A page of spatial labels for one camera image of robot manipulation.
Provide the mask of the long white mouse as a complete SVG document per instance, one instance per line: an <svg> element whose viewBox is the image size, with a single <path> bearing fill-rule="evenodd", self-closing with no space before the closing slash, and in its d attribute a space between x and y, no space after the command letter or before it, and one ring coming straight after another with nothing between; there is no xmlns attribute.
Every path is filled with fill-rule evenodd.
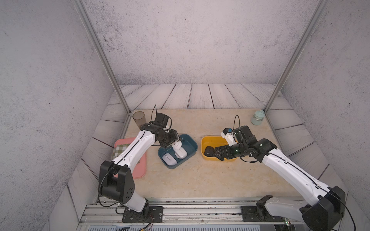
<svg viewBox="0 0 370 231"><path fill-rule="evenodd" d="M184 159L187 157L187 152L186 150L182 147L182 142L181 141L176 141L172 143L172 148L175 152L175 155L179 159Z"/></svg>

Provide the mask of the small white mouse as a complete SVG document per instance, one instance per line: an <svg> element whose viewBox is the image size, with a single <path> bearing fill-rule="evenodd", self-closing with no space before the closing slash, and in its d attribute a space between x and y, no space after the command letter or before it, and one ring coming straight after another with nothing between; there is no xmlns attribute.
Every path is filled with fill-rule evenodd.
<svg viewBox="0 0 370 231"><path fill-rule="evenodd" d="M169 153L166 153L162 156L163 161L168 166L174 166L177 164L176 159Z"/></svg>

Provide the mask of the dark teal storage box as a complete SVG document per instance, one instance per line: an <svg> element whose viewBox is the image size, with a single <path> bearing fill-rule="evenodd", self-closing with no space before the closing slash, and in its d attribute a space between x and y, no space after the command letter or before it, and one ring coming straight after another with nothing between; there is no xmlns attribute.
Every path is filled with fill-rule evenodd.
<svg viewBox="0 0 370 231"><path fill-rule="evenodd" d="M167 168L174 169L190 159L197 150L198 145L193 138L187 134L182 134L180 140L170 147L160 148L158 156Z"/></svg>

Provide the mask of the yellow storage box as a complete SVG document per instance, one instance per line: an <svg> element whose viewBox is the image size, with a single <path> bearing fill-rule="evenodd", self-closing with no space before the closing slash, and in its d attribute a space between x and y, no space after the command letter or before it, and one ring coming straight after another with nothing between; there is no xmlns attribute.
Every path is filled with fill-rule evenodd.
<svg viewBox="0 0 370 231"><path fill-rule="evenodd" d="M205 160L208 160L208 161L220 161L216 157L206 156L205 155L206 154L206 148L208 146L210 146L212 148L216 148L216 147L225 146L225 145L228 146L228 143L227 143L226 139L222 138L221 136L205 136L205 137L203 137L202 140L201 140L201 154L202 154L202 157Z"/></svg>

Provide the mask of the black mouse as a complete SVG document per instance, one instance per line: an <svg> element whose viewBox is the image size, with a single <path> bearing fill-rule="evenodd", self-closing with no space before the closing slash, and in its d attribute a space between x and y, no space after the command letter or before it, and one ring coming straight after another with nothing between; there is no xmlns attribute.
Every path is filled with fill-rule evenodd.
<svg viewBox="0 0 370 231"><path fill-rule="evenodd" d="M207 146L204 151L204 155L206 157L213 157L214 156L214 148L211 146Z"/></svg>

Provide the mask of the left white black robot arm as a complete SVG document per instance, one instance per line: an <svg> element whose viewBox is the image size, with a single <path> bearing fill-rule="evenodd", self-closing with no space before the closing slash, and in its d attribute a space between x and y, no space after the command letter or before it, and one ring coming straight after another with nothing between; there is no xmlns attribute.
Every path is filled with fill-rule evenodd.
<svg viewBox="0 0 370 231"><path fill-rule="evenodd" d="M127 208L141 213L148 206L147 200L135 191L133 171L145 152L157 141L162 148L172 147L175 154L185 158L188 154L182 147L178 132L167 126L172 119L163 113L140 126L140 132L122 154L100 166L98 193L115 200Z"/></svg>

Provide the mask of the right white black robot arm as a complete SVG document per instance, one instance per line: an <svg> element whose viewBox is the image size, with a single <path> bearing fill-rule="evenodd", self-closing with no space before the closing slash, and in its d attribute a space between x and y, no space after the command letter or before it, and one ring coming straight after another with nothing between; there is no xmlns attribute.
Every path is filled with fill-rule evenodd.
<svg viewBox="0 0 370 231"><path fill-rule="evenodd" d="M268 139L257 140L248 126L225 128L221 133L227 145L216 147L214 156L225 159L251 157L285 179L304 198L293 201L266 195L256 203L260 220L290 218L305 223L313 231L330 231L345 215L344 191L315 179L292 162Z"/></svg>

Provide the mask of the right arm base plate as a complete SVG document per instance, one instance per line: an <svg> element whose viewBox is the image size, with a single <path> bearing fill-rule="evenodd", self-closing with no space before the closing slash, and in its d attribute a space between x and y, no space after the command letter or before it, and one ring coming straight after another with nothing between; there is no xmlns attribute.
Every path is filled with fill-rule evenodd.
<svg viewBox="0 0 370 231"><path fill-rule="evenodd" d="M285 218L271 216L257 206L241 206L243 222L284 222Z"/></svg>

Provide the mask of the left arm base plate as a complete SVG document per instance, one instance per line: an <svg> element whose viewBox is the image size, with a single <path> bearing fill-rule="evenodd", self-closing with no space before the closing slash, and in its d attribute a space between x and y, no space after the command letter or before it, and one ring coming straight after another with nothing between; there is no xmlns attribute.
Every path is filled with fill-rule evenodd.
<svg viewBox="0 0 370 231"><path fill-rule="evenodd" d="M123 223L161 223L163 218L163 207L145 206L142 212L136 212L126 208L122 222Z"/></svg>

